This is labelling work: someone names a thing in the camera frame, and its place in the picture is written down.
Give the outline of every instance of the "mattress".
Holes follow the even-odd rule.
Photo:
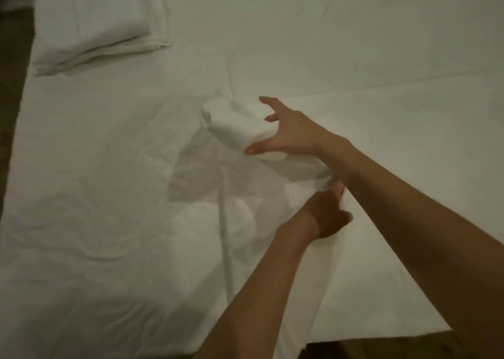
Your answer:
[[[220,145],[198,121],[214,98],[260,116],[257,96],[278,96],[504,241],[502,0],[167,2],[170,49],[29,68],[0,224],[2,352],[198,348],[324,184]],[[354,221],[303,259],[278,357],[448,329],[345,196]]]

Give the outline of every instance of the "person's left hand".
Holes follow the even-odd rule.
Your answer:
[[[307,243],[334,235],[352,220],[349,212],[340,210],[344,190],[342,181],[334,181],[327,190],[311,196],[282,227],[287,234],[302,234]]]

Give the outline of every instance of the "forearm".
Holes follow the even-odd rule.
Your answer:
[[[280,227],[195,359],[273,356],[289,292],[308,244],[307,239],[292,233],[290,225]]]
[[[502,354],[504,246],[351,145],[333,145],[327,140],[319,157],[340,172],[445,320],[482,357]]]

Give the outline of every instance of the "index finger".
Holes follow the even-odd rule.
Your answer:
[[[285,104],[282,103],[278,98],[270,98],[268,96],[259,96],[259,101],[263,104],[267,104],[275,112],[279,112],[285,108]]]

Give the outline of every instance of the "dark floor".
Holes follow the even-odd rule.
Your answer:
[[[33,12],[0,12],[0,214],[16,117],[33,39]],[[308,345],[302,359],[471,359],[452,333]]]

